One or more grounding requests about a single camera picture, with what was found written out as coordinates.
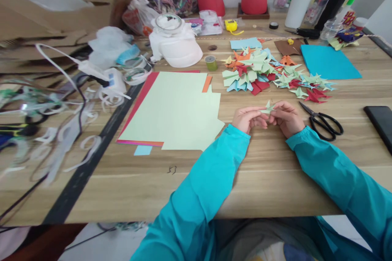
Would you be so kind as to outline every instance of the cardboard box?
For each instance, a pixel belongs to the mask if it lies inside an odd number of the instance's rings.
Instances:
[[[91,34],[108,25],[123,28],[121,16],[131,0],[85,1],[96,6],[48,11],[29,0],[0,0],[0,41],[65,36],[74,31]]]

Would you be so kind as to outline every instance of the floor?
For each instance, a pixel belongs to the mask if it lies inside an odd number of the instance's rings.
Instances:
[[[339,234],[355,241],[356,243],[370,250],[368,244],[355,230],[355,228],[352,226],[352,224],[345,215],[324,216],[324,219]],[[102,224],[102,226],[105,229],[109,229],[113,227],[113,224],[105,223]],[[138,231],[115,230],[106,232],[90,241],[87,241],[64,252],[59,258],[59,261],[128,261],[140,245],[140,242],[146,235],[146,231],[147,227],[143,227]],[[102,230],[96,225],[96,223],[89,223],[80,232],[75,241],[68,246],[68,248],[101,232]]]

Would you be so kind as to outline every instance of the yellow tape measure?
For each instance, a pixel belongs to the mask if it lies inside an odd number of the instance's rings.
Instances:
[[[233,32],[237,30],[237,22],[235,20],[225,20],[226,30],[232,33],[233,35],[242,34],[244,31],[234,34]]]

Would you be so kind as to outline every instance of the teal jacket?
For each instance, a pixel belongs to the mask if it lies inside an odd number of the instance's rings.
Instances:
[[[147,231],[132,261],[215,260],[213,218],[232,190],[250,136],[229,125],[200,156]],[[392,260],[392,194],[308,126],[287,141],[303,171],[347,215],[373,253],[322,217],[298,218],[325,260]]]

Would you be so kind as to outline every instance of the bag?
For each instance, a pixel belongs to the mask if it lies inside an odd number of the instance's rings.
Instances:
[[[148,7],[148,3],[148,0],[132,0],[122,15],[122,20],[131,30],[146,37],[152,33],[151,21],[159,16],[158,12]]]

